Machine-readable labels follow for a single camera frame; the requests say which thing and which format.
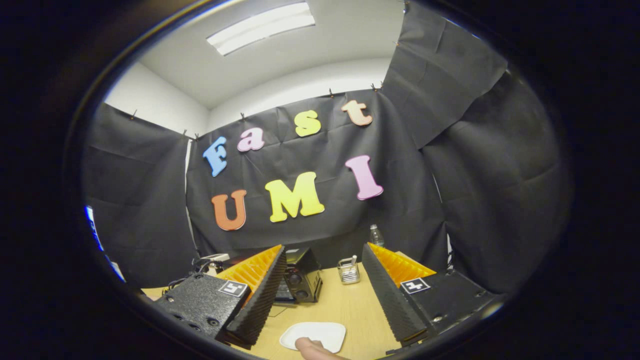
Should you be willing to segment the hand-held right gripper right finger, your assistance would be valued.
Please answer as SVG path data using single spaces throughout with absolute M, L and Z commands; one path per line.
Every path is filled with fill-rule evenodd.
M 363 246 L 362 265 L 394 338 L 404 347 L 478 322 L 502 305 L 502 295 L 455 269 L 436 272 L 373 243 Z

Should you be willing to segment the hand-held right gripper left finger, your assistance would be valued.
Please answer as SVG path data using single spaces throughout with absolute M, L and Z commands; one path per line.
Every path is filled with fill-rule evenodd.
M 258 341 L 286 271 L 285 248 L 271 248 L 216 275 L 194 273 L 155 305 L 204 337 L 251 348 Z

